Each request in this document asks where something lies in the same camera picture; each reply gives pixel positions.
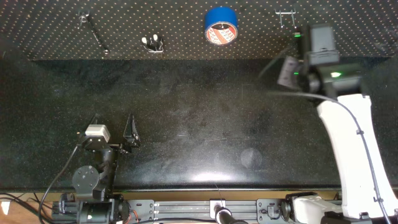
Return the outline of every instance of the roll of tape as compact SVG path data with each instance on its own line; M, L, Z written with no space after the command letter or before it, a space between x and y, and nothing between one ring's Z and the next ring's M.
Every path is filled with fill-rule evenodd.
M231 43L238 36L235 12L227 7L217 7L205 16L206 39L216 45Z

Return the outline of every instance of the green led indicator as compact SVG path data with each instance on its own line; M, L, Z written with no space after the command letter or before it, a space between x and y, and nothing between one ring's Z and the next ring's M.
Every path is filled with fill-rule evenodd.
M332 73L330 73L330 75L331 75L332 78L337 78L340 75L342 75L342 73L340 73L340 72L332 72Z

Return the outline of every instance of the pegboard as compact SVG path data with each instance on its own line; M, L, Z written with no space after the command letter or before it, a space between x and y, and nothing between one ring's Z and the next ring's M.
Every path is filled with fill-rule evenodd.
M392 56L398 52L398 1L127 1L2 0L0 35L31 60L58 59L221 59L274 58L293 42L292 18L275 10L295 9L295 24L329 23L341 56ZM238 38L215 46L204 36L204 16L214 7L229 7L238 17ZM110 54L88 26L79 27L78 12L91 20ZM158 34L164 53L148 53L142 37ZM292 49L287 55L294 55Z

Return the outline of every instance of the red and white label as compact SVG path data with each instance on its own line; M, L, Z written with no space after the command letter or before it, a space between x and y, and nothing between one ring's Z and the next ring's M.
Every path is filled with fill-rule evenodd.
M228 44L236 37L236 30L234 27L229 27L228 29L218 30L209 28L206 33L207 39L216 45Z

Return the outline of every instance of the black tabletop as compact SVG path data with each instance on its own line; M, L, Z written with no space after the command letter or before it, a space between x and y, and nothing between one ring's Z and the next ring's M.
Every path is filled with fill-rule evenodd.
M398 185L397 59L351 58L366 67L387 176ZM110 142L127 116L142 145L119 158L116 190L326 189L340 187L333 150L311 102L267 95L281 62L269 60L70 60L0 65L0 189L43 191L98 113ZM93 156L79 151L54 190L72 188Z

